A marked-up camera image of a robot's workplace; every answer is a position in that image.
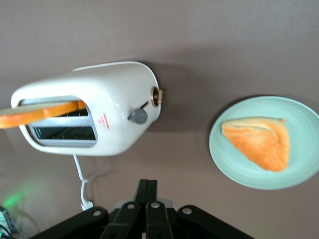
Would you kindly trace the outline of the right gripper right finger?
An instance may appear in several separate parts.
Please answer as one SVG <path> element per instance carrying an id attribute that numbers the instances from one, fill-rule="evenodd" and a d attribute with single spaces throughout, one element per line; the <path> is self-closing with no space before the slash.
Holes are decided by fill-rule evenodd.
<path id="1" fill-rule="evenodd" d="M 157 180 L 148 180 L 146 191 L 146 238 L 172 239 L 173 233 L 164 203 L 157 197 Z"/>

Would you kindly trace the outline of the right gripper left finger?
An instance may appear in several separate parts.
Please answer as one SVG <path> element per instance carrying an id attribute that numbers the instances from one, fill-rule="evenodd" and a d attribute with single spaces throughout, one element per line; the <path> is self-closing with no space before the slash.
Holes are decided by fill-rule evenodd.
<path id="1" fill-rule="evenodd" d="M 124 203 L 111 214 L 100 238 L 102 239 L 141 239 L 145 230 L 145 207 L 148 180 L 139 181 L 134 198 Z"/>

